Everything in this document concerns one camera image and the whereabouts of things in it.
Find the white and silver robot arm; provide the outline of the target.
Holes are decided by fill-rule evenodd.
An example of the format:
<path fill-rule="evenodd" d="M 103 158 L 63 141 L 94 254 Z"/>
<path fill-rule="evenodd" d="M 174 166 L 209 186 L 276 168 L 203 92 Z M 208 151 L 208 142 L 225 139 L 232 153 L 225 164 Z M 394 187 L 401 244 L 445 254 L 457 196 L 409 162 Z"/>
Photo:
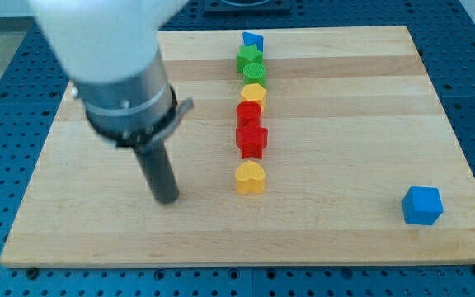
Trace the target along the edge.
<path fill-rule="evenodd" d="M 186 0 L 30 0 L 45 38 L 73 81 L 91 127 L 121 147 L 148 150 L 179 125 L 158 30 Z"/>

